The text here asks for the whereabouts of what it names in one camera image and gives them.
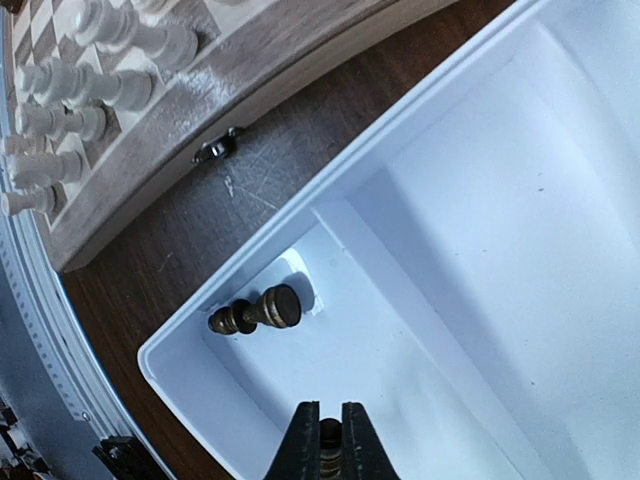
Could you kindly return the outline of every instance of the chess pawn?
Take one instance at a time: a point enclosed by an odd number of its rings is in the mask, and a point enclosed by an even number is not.
[[[6,216],[17,215],[29,209],[48,214],[56,208],[56,193],[53,187],[38,189],[24,195],[15,192],[3,193],[0,203]]]
[[[133,8],[144,13],[156,13],[167,3],[167,0],[131,0]]]
[[[24,153],[44,152],[47,142],[44,138],[24,138],[10,135],[0,139],[0,155],[22,155]]]
[[[198,50],[193,30],[180,25],[148,27],[140,23],[129,3],[114,8],[109,0],[82,3],[75,20],[75,41],[83,47],[98,43],[98,48],[110,52],[138,47],[160,68],[174,71],[189,65]]]
[[[82,140],[99,140],[104,135],[107,117],[101,108],[86,107],[67,114],[64,107],[44,108],[23,103],[15,112],[16,132],[25,137],[47,136],[61,140],[67,132]]]
[[[151,98],[151,77],[143,72],[125,70],[112,75],[96,73],[88,63],[77,67],[57,58],[41,65],[21,66],[16,87],[33,94],[40,105],[66,100],[73,107],[103,100],[118,110],[142,110]]]
[[[78,152],[39,153],[9,157],[9,178],[15,188],[48,187],[75,183],[82,178],[82,157]]]

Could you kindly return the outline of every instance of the chess board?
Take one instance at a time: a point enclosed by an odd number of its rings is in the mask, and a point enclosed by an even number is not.
[[[78,46],[71,40],[78,1],[25,0],[19,15],[5,16],[10,112],[31,100],[15,89],[16,67],[48,56],[102,73],[145,71],[154,88],[141,112],[105,107],[108,126],[99,141],[76,134],[47,141],[51,152],[78,151],[86,167],[80,182],[56,186],[52,214],[35,214],[58,271],[88,263],[193,168],[205,141],[249,126],[338,64],[453,0],[167,0],[140,17],[149,26],[181,24],[198,34],[196,59],[177,73],[159,70],[137,48],[109,54]]]

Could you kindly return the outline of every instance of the metal clip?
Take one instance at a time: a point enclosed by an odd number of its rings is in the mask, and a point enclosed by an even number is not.
[[[236,139],[243,131],[244,129],[241,127],[229,128],[225,135],[202,145],[200,150],[198,150],[191,159],[191,163],[194,165],[200,165],[201,163],[208,162],[209,160],[227,158],[238,148]]]

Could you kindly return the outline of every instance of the dark wood surface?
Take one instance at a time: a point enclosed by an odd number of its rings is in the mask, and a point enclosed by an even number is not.
[[[88,267],[63,276],[107,375],[178,478],[227,476],[143,379],[140,345],[350,141],[510,3],[461,0],[338,67],[253,125],[236,155],[196,169]]]

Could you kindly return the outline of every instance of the dark chess piece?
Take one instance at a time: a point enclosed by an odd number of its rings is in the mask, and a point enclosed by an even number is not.
[[[0,0],[0,7],[4,7],[9,13],[17,15],[22,11],[25,1],[26,0]]]
[[[216,333],[252,333],[262,323],[274,328],[294,327],[300,323],[302,307],[296,292],[289,285],[267,289],[254,305],[236,300],[230,307],[217,310],[209,318],[209,328]]]

